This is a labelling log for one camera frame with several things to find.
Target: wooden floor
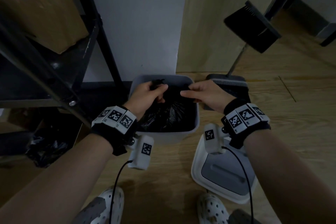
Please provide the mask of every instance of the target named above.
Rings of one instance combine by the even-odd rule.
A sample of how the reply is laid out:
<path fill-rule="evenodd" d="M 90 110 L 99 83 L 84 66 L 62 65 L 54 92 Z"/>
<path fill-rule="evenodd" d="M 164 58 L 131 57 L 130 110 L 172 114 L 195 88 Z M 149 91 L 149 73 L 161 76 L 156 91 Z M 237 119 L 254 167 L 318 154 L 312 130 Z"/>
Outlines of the wooden floor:
<path fill-rule="evenodd" d="M 336 192 L 336 43 L 320 47 L 284 12 L 273 24 L 283 37 L 263 54 L 248 49 L 234 74 L 246 78 L 252 102 L 271 118 L 274 133 Z M 185 74 L 200 81 L 208 73 Z M 192 180 L 191 163 L 203 126 L 220 124 L 222 117 L 202 108 L 200 116 L 199 129 L 181 143 L 154 145 L 147 171 L 124 169 L 118 183 L 125 193 L 122 223 L 198 223 L 195 202 L 206 190 Z M 107 164 L 87 202 L 114 184 L 127 159 L 125 154 Z M 0 166 L 0 204 L 38 173 L 27 162 Z M 223 203 L 229 212 L 250 212 L 249 203 Z M 260 222 L 279 223 L 259 185 L 253 204 Z"/>

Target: screw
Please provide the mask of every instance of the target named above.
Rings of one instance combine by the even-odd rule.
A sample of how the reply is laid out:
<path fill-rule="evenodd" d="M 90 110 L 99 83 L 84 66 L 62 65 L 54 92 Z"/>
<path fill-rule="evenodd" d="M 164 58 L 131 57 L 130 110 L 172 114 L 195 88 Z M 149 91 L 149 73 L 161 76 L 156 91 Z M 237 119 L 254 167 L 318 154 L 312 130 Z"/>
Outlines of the screw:
<path fill-rule="evenodd" d="M 69 103 L 69 106 L 75 106 L 76 104 L 77 104 L 76 101 L 71 101 L 71 102 Z"/>

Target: shoe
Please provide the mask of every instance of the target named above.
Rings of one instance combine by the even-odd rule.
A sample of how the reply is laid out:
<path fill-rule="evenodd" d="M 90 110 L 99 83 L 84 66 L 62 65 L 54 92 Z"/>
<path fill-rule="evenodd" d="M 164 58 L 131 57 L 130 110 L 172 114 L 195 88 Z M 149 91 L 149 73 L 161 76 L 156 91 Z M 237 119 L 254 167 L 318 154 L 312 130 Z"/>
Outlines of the shoe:
<path fill-rule="evenodd" d="M 105 190 L 98 197 L 105 199 L 106 209 L 93 221 L 91 224 L 105 224 L 110 217 L 110 208 L 112 200 L 113 188 Z M 111 216 L 112 224 L 119 224 L 121 221 L 121 215 L 123 214 L 124 209 L 124 192 L 120 187 L 115 188 L 114 193 L 114 202 Z"/>
<path fill-rule="evenodd" d="M 228 224 L 228 211 L 222 201 L 210 193 L 204 193 L 198 198 L 197 213 L 199 224 Z"/>

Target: hand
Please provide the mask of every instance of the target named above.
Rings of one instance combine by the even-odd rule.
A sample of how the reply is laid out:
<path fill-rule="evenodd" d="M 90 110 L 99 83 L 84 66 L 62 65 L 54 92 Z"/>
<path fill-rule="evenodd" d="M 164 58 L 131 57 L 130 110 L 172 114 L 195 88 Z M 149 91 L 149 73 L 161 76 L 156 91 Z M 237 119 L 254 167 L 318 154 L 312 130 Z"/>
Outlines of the hand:
<path fill-rule="evenodd" d="M 167 84 L 159 85 L 155 90 L 150 90 L 152 82 L 145 82 L 137 86 L 131 98 L 124 104 L 131 113 L 133 113 L 137 120 L 145 114 L 145 111 L 157 99 L 158 103 L 164 103 L 163 93 L 168 89 Z"/>
<path fill-rule="evenodd" d="M 203 102 L 219 113 L 224 113 L 224 108 L 235 99 L 212 80 L 193 83 L 189 88 L 191 90 L 181 91 L 181 96 L 195 98 L 196 102 Z"/>

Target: cable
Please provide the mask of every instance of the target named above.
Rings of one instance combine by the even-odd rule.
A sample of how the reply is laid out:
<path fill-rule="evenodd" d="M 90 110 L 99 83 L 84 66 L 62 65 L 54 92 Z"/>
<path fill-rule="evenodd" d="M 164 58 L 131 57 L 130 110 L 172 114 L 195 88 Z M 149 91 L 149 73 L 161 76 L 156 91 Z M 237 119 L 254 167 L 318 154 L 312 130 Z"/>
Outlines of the cable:
<path fill-rule="evenodd" d="M 114 199 L 114 193 L 116 191 L 116 187 L 117 187 L 117 182 L 118 182 L 118 179 L 119 179 L 119 175 L 121 173 L 121 171 L 123 170 L 124 166 L 126 166 L 128 163 L 132 163 L 133 160 L 129 160 L 127 161 L 119 170 L 119 173 L 117 175 L 117 178 L 115 180 L 115 183 L 114 183 L 114 187 L 113 187 L 113 192 L 112 192 L 112 201 L 111 201 L 111 207 L 110 207 L 110 219 L 108 220 L 108 224 L 111 224 L 111 217 L 112 217 L 112 207 L 113 207 L 113 199 Z"/>
<path fill-rule="evenodd" d="M 231 152 L 237 158 L 237 160 L 239 161 L 239 163 L 240 163 L 240 165 L 241 165 L 241 167 L 242 167 L 242 169 L 244 171 L 244 174 L 245 174 L 245 177 L 246 177 L 246 180 L 247 180 L 247 185 L 249 186 L 250 204 L 251 204 L 251 223 L 253 224 L 253 222 L 254 222 L 254 216 L 253 216 L 252 192 L 251 192 L 251 186 L 250 186 L 249 178 L 247 177 L 245 168 L 244 168 L 243 164 L 241 163 L 240 159 L 238 158 L 238 156 L 232 150 L 230 150 L 227 147 L 222 147 L 222 148 L 228 150 L 229 152 Z"/>

